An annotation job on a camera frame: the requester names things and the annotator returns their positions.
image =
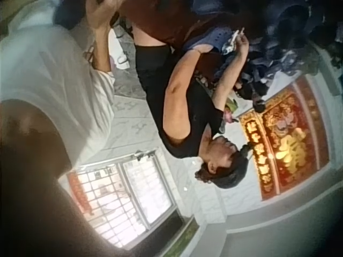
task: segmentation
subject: small object in hand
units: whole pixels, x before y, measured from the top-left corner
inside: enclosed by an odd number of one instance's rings
[[[235,33],[232,35],[231,39],[224,44],[222,48],[223,55],[227,55],[232,51],[236,50],[236,38],[238,35],[244,35],[244,28],[242,28],[241,31],[237,29]]]

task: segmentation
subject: hand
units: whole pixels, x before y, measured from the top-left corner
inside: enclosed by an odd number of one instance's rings
[[[205,54],[207,52],[210,52],[213,49],[213,46],[210,44],[199,44],[195,47],[193,47],[194,50],[197,50],[201,54]]]
[[[86,0],[86,16],[93,32],[110,31],[110,21],[125,0]]]
[[[249,41],[244,34],[239,34],[236,38],[236,51],[244,58],[248,56]]]

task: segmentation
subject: red banner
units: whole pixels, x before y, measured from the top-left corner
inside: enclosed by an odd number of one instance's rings
[[[329,162],[324,123],[305,77],[240,117],[253,151],[263,200],[303,182]]]

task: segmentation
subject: short dark hair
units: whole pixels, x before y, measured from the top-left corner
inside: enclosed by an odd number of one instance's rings
[[[218,167],[216,174],[211,174],[207,163],[203,163],[200,170],[195,172],[195,178],[205,183],[214,183],[223,189],[237,186],[247,173],[249,162],[247,155],[250,150],[252,150],[251,143],[244,145],[240,151],[234,153],[231,166]]]

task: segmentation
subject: person in white shirt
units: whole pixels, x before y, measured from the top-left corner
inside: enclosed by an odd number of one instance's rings
[[[67,30],[32,26],[1,47],[1,256],[126,256],[99,236],[58,178],[107,141],[109,22],[123,0],[86,0],[93,61]]]

